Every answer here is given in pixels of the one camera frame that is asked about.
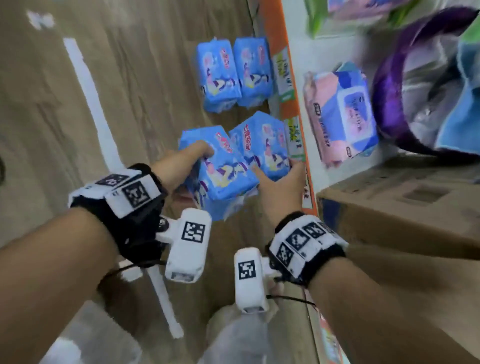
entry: cardboard box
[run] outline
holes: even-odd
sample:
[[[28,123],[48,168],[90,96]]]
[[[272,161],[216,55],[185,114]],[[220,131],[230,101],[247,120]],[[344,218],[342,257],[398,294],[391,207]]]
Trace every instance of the cardboard box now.
[[[397,157],[317,195],[319,216],[349,243],[480,259],[480,164]]]

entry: wet wipes package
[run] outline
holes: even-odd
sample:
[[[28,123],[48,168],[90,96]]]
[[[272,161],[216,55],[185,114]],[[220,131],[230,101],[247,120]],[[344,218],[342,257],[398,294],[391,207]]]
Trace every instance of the wet wipes package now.
[[[179,149],[198,140],[206,141],[215,153],[195,165],[185,185],[213,221],[225,220],[257,193],[258,179],[221,126],[184,131]]]
[[[273,95],[272,65],[265,38],[238,38],[233,46],[242,98],[240,106],[261,105]]]
[[[241,98],[240,83],[229,40],[212,40],[197,46],[197,66],[204,109],[221,113]]]
[[[247,164],[256,164],[271,180],[278,181],[290,171],[285,126],[280,120],[258,111],[229,134]]]
[[[359,71],[308,73],[305,105],[327,167],[378,144],[365,76]]]

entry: floor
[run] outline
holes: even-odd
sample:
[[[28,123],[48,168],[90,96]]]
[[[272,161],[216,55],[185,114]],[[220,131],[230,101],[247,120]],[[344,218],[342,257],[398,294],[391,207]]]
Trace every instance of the floor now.
[[[108,173],[92,105],[65,38],[75,39],[121,161],[131,165],[175,150],[182,130],[216,124],[229,130],[255,112],[235,108],[221,115],[205,113],[193,64],[199,42],[251,34],[245,0],[4,4],[0,157],[6,180],[0,187],[0,246],[65,211],[69,192]],[[178,213],[174,206],[167,209],[171,216]],[[234,302],[233,255],[245,246],[262,247],[272,236],[272,227],[262,221],[257,202],[250,201],[227,223],[214,225],[198,283],[167,283],[186,332],[183,340],[171,338],[148,278],[131,284],[112,279],[102,288],[109,313],[138,339],[145,358],[155,363],[199,359],[208,319]],[[306,309],[299,307],[292,316],[296,322],[307,320]],[[298,337],[299,331],[292,335]],[[312,351],[302,355],[310,354],[315,357]]]

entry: purple bag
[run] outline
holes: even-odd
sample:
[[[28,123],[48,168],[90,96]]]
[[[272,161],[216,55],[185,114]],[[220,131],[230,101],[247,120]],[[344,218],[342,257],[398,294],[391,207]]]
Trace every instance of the purple bag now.
[[[380,132],[399,148],[419,154],[460,156],[464,153],[433,150],[423,145],[410,130],[403,109],[403,71],[408,54],[415,46],[444,34],[461,34],[479,11],[450,7],[422,18],[405,28],[395,52],[383,61],[373,80],[372,107]]]

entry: left hand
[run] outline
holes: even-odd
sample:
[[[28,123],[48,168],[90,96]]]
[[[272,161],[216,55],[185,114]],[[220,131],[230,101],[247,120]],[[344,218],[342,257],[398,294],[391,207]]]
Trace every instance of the left hand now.
[[[157,175],[169,194],[185,182],[193,165],[202,157],[211,157],[213,149],[203,140],[179,152],[173,152],[152,165],[152,172]]]

